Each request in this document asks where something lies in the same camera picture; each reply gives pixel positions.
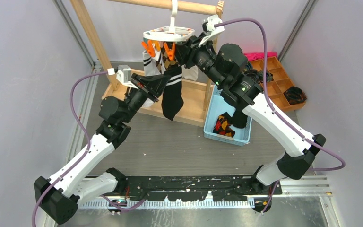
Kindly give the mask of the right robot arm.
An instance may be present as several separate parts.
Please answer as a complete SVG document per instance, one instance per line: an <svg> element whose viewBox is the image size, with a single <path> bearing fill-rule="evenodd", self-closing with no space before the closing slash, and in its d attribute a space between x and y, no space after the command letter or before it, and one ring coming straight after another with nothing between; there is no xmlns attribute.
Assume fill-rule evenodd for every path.
<svg viewBox="0 0 363 227"><path fill-rule="evenodd" d="M224 44L215 52L212 42L200 45L201 37L192 36L175 44L175 58L187 68L198 67L221 90L221 97L237 111L258 122L284 148L275 161L261 165L248 180L248 188L263 194L283 178L301 179L311 167L321 146L322 134L312 135L300 128L266 98L263 87L243 70L247 58L236 44Z"/></svg>

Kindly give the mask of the white clip sock hanger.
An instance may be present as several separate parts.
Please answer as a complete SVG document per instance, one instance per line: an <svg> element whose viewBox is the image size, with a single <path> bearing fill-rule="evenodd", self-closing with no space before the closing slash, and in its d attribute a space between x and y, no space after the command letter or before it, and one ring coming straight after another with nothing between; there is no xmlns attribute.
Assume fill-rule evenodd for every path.
<svg viewBox="0 0 363 227"><path fill-rule="evenodd" d="M141 42L144 50L154 59L157 60L156 54L161 51L160 42L162 42L168 58L173 61L175 56L175 44L177 42L187 41L194 33L192 28L175 26L175 18L178 12L178 1L172 0L170 25L145 31Z"/></svg>

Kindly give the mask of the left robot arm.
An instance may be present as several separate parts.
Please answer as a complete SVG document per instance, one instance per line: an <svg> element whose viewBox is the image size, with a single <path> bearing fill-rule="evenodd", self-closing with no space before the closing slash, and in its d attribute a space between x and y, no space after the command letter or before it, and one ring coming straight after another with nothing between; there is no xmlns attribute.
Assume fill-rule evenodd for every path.
<svg viewBox="0 0 363 227"><path fill-rule="evenodd" d="M109 170L88 183L82 181L101 160L125 141L131 130L127 123L147 100L159 100L169 80L170 75L141 76L134 73L131 76L134 88L127 89L123 100L114 96L104 98L99 112L103 121L87 145L56 173L35 180L36 206L33 215L41 208L56 224L61 225L75 215L79 206L95 197L109 192L115 196L122 195L127 181L120 172Z"/></svg>

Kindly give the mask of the black sock white stripes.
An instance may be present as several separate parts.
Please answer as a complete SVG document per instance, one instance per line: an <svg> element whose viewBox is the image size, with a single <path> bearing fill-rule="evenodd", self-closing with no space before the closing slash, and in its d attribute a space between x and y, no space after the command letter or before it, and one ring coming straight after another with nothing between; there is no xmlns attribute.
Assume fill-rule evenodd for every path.
<svg viewBox="0 0 363 227"><path fill-rule="evenodd" d="M182 67L172 67L164 72L169 78L162 95L162 112L165 118L173 121L176 114L182 109Z"/></svg>

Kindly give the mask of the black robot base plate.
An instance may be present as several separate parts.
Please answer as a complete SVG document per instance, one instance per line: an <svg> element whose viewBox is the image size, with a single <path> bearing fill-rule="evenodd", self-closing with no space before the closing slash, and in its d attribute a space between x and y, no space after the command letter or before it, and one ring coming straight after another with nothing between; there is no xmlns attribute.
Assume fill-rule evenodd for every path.
<svg viewBox="0 0 363 227"><path fill-rule="evenodd" d="M249 187L249 176L242 175L186 175L186 176L126 176L120 180L114 193L130 200L171 202L202 202L211 197L214 202L254 200L254 210L268 211L270 195L281 195L279 183L257 192Z"/></svg>

